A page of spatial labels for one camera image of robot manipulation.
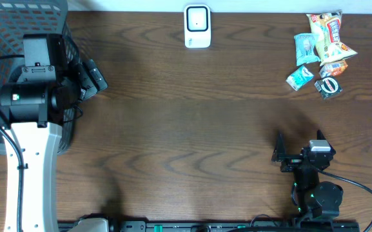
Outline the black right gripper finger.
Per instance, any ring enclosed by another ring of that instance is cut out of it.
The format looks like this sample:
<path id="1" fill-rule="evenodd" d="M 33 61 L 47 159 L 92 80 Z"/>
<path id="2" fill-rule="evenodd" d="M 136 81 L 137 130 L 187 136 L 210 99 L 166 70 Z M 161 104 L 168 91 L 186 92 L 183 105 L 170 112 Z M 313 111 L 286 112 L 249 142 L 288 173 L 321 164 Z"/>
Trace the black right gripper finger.
<path id="1" fill-rule="evenodd" d="M 285 156 L 286 154 L 286 147 L 284 144 L 284 137 L 281 132 L 277 134 L 277 141 L 275 143 L 275 148 L 273 150 L 273 156 Z"/>
<path id="2" fill-rule="evenodd" d="M 321 130 L 317 130 L 317 140 L 326 140 Z"/>

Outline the round green white item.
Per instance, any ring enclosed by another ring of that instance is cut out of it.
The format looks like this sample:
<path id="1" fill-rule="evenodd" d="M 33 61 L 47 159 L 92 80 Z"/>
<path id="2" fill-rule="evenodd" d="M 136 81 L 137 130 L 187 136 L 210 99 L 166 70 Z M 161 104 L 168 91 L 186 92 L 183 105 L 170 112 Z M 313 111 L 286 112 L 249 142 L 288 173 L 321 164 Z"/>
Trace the round green white item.
<path id="1" fill-rule="evenodd" d="M 343 88 L 339 85 L 338 81 L 332 76 L 317 80 L 314 86 L 323 99 L 336 96 L 343 91 Z"/>

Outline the green tissue pack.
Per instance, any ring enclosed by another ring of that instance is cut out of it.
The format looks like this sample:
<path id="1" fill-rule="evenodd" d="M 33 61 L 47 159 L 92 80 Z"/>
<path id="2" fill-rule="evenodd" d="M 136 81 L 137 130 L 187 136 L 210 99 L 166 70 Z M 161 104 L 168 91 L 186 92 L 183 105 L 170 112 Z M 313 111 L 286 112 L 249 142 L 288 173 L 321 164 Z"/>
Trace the green tissue pack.
<path id="1" fill-rule="evenodd" d="M 304 65 L 302 65 L 287 77 L 286 82 L 295 91 L 298 91 L 313 78 L 314 75 Z"/>

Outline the orange tissue pack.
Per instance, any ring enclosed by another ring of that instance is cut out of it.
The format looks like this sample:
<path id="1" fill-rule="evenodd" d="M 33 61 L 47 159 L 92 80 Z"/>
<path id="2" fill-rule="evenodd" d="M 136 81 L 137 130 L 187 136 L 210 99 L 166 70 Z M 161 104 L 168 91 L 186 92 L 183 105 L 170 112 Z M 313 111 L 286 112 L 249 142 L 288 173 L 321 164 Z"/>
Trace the orange tissue pack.
<path id="1" fill-rule="evenodd" d="M 342 74 L 347 68 L 348 64 L 347 62 L 345 62 L 345 60 L 327 63 L 320 69 L 319 75 L 322 78 L 329 76 L 338 76 Z"/>

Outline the mint green snack pouch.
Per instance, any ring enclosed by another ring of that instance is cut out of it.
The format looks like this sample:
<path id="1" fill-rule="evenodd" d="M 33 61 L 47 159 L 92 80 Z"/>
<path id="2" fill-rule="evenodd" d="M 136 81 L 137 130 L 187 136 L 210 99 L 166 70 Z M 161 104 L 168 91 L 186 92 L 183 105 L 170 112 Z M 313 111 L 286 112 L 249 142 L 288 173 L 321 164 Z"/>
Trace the mint green snack pouch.
<path id="1" fill-rule="evenodd" d="M 303 33 L 294 36 L 297 66 L 320 61 L 315 54 L 315 45 L 319 36 L 313 33 Z"/>

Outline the yellow white snack bag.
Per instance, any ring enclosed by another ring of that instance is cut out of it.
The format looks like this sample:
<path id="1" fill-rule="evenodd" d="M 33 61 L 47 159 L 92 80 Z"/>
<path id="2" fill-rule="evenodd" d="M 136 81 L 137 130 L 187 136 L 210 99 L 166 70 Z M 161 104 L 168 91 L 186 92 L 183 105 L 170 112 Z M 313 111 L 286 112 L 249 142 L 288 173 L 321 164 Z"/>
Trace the yellow white snack bag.
<path id="1" fill-rule="evenodd" d="M 320 58 L 320 66 L 348 59 L 357 54 L 340 40 L 342 10 L 306 16 L 311 32 L 318 35 L 315 48 Z"/>

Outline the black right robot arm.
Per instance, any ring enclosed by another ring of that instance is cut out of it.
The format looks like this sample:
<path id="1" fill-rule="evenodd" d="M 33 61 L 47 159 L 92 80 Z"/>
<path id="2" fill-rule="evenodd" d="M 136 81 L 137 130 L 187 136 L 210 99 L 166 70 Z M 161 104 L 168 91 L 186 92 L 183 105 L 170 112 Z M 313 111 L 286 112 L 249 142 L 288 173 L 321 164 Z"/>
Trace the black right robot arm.
<path id="1" fill-rule="evenodd" d="M 284 137 L 278 134 L 271 160 L 280 163 L 281 172 L 294 175 L 291 198 L 298 207 L 299 215 L 292 219 L 292 223 L 297 227 L 303 222 L 331 222 L 339 216 L 343 189 L 319 179 L 319 173 L 330 166 L 335 154 L 320 130 L 317 138 L 310 140 L 309 145 L 296 155 L 286 152 Z"/>

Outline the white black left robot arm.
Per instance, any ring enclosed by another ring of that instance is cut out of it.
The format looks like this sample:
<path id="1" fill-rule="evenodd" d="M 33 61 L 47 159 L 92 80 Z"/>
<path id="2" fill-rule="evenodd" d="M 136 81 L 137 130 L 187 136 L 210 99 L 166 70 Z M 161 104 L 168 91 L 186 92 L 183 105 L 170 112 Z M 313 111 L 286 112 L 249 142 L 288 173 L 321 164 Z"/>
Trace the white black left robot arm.
<path id="1" fill-rule="evenodd" d="M 7 155 L 5 231 L 58 231 L 56 163 L 64 115 L 108 83 L 92 61 L 71 62 L 61 34 L 23 37 L 24 67 L 0 89 Z"/>

